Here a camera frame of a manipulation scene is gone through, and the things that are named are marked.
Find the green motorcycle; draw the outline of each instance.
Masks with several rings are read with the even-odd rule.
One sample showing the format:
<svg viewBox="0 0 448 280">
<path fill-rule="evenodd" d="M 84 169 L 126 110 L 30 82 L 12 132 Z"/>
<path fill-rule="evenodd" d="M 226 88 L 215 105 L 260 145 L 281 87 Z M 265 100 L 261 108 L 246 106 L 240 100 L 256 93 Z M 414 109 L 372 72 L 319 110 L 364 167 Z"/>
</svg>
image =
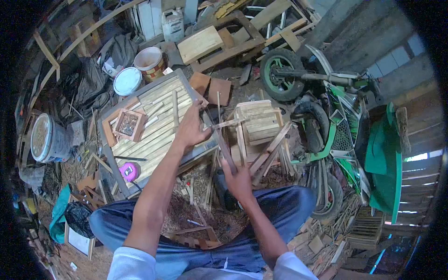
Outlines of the green motorcycle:
<svg viewBox="0 0 448 280">
<path fill-rule="evenodd" d="M 291 163 L 310 167 L 306 184 L 318 198 L 312 217 L 326 220 L 340 212 L 343 201 L 342 187 L 329 172 L 334 162 L 363 205 L 369 204 L 372 179 L 363 164 L 370 132 L 366 102 L 380 103 L 382 97 L 369 73 L 335 73 L 320 50 L 307 47 L 313 57 L 304 62 L 306 69 L 295 53 L 274 49 L 261 63 L 261 77 L 272 98 L 295 99 L 290 118 L 303 128 L 306 145 L 293 152 Z"/>
</svg>

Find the green wheel rim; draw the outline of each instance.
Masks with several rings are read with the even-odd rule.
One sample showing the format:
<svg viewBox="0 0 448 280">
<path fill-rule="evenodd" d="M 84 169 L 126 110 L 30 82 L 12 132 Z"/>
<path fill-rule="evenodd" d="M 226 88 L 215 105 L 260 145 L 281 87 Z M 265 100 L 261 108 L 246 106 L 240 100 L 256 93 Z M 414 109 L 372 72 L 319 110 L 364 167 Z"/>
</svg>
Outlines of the green wheel rim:
<svg viewBox="0 0 448 280">
<path fill-rule="evenodd" d="M 330 187 L 330 186 L 328 186 L 328 192 L 329 192 L 329 194 L 331 195 L 331 197 L 332 197 L 332 202 L 328 202 L 328 204 L 327 205 L 325 205 L 322 209 L 320 209 L 320 210 L 318 210 L 318 211 L 314 211 L 313 213 L 314 214 L 316 214 L 316 215 L 325 215 L 325 214 L 327 214 L 328 212 L 330 212 L 331 211 L 331 209 L 333 209 L 333 206 L 334 206 L 334 204 L 335 204 L 335 201 L 334 201 L 334 193 L 333 193 L 333 189 Z"/>
<path fill-rule="evenodd" d="M 278 93 L 278 94 L 285 94 L 289 92 L 293 86 L 294 86 L 294 78 L 285 78 L 285 81 L 282 82 L 280 85 L 274 85 L 271 80 L 271 67 L 275 64 L 279 68 L 283 67 L 291 67 L 294 70 L 293 64 L 289 59 L 287 59 L 284 56 L 272 56 L 266 61 L 266 66 L 264 67 L 264 77 L 266 77 L 266 83 L 269 86 L 269 88 Z"/>
</svg>

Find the pink tape measure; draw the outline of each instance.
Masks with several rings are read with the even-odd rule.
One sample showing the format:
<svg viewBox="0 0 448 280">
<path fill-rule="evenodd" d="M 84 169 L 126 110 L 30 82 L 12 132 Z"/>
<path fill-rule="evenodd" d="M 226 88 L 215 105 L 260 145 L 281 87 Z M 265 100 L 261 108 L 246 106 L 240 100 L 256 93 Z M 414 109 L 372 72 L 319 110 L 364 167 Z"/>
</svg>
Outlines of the pink tape measure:
<svg viewBox="0 0 448 280">
<path fill-rule="evenodd" d="M 134 181 L 139 176 L 138 168 L 132 162 L 125 163 L 119 170 L 123 178 L 125 178 L 128 182 Z"/>
</svg>

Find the plastic bucket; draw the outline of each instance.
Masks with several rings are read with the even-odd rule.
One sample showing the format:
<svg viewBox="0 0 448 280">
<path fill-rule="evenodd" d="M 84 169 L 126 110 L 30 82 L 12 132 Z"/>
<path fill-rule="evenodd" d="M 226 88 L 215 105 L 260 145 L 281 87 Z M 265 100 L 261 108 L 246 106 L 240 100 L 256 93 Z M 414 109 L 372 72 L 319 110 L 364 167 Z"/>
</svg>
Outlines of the plastic bucket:
<svg viewBox="0 0 448 280">
<path fill-rule="evenodd" d="M 121 96 L 131 95 L 142 86 L 142 73 L 135 67 L 124 68 L 113 81 L 113 90 Z"/>
<path fill-rule="evenodd" d="M 140 70 L 146 82 L 150 83 L 161 76 L 165 71 L 165 62 L 162 59 L 162 51 L 158 47 L 147 47 L 134 58 L 135 68 Z"/>
<path fill-rule="evenodd" d="M 31 132 L 31 154 L 36 161 L 65 162 L 70 158 L 69 138 L 65 129 L 48 114 L 41 114 Z"/>
</svg>

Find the white sleeve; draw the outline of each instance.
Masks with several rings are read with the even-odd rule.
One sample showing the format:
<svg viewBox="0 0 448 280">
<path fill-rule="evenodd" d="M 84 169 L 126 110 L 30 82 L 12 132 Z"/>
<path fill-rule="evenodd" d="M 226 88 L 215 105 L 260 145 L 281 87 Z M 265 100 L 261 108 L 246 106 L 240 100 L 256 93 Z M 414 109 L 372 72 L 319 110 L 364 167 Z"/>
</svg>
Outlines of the white sleeve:
<svg viewBox="0 0 448 280">
<path fill-rule="evenodd" d="M 286 252 L 277 259 L 273 279 L 318 280 L 293 252 Z"/>
<path fill-rule="evenodd" d="M 138 249 L 120 247 L 113 254 L 108 280 L 155 279 L 155 258 Z"/>
</svg>

